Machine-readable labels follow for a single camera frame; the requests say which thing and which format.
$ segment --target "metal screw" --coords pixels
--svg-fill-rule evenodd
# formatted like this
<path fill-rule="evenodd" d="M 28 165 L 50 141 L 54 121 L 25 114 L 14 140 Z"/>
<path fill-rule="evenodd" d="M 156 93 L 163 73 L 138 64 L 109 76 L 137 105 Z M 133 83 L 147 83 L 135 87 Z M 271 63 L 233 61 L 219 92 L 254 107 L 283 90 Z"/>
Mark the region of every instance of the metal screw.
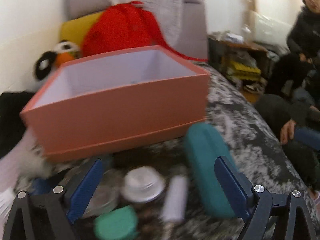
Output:
<path fill-rule="evenodd" d="M 26 193 L 24 191 L 21 191 L 18 193 L 18 198 L 24 198 L 26 196 Z"/>
<path fill-rule="evenodd" d="M 295 197 L 301 197 L 301 193 L 298 190 L 292 191 L 292 195 Z"/>
<path fill-rule="evenodd" d="M 262 192 L 264 192 L 264 187 L 261 185 L 256 185 L 256 186 L 254 186 L 254 190 L 256 192 L 262 193 Z"/>
<path fill-rule="evenodd" d="M 53 189 L 53 192 L 55 193 L 55 194 L 59 194 L 59 193 L 61 193 L 63 191 L 63 186 L 57 186 L 57 187 L 55 187 L 54 189 Z"/>

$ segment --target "open cardboard box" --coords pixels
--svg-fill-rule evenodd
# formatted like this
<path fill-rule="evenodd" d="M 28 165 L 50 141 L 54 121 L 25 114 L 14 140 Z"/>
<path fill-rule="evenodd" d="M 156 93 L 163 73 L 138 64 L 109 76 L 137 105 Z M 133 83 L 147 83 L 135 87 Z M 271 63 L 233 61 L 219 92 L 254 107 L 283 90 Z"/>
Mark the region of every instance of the open cardboard box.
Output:
<path fill-rule="evenodd" d="M 183 136 L 205 119 L 209 73 L 160 46 L 63 65 L 21 112 L 54 162 Z"/>

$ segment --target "plush penguin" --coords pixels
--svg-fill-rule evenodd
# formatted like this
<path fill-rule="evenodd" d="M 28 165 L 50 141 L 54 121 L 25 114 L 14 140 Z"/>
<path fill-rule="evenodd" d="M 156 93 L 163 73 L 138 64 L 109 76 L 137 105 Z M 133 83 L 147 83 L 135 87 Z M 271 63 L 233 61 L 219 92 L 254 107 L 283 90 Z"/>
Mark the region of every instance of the plush penguin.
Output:
<path fill-rule="evenodd" d="M 53 50 L 46 51 L 35 64 L 35 77 L 44 80 L 54 69 L 63 63 L 80 58 L 80 48 L 71 41 L 63 40 Z"/>

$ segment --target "dark pants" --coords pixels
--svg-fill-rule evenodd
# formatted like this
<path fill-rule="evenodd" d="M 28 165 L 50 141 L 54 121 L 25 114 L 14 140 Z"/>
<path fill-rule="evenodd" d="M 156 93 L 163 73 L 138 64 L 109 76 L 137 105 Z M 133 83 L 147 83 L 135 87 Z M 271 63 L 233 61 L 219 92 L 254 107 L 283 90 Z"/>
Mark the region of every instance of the dark pants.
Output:
<path fill-rule="evenodd" d="M 280 139 L 281 128 L 291 119 L 290 105 L 288 101 L 276 95 L 263 95 L 255 104 L 255 108 L 278 139 Z M 306 185 L 320 190 L 318 152 L 294 139 L 282 147 Z"/>
<path fill-rule="evenodd" d="M 312 68 L 312 64 L 301 62 L 299 56 L 296 54 L 290 53 L 281 57 L 275 64 L 265 93 L 282 97 L 283 93 L 281 90 L 287 80 L 293 80 L 292 89 L 294 90 L 301 86 L 303 80 Z"/>

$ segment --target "white tube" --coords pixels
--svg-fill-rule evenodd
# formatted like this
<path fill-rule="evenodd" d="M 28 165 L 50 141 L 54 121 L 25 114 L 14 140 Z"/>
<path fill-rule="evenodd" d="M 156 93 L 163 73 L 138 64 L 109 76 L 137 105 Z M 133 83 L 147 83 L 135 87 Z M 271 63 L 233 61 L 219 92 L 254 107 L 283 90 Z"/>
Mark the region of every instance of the white tube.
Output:
<path fill-rule="evenodd" d="M 180 223 L 184 220 L 188 198 L 188 179 L 186 176 L 174 176 L 170 180 L 165 197 L 161 218 L 163 222 Z"/>

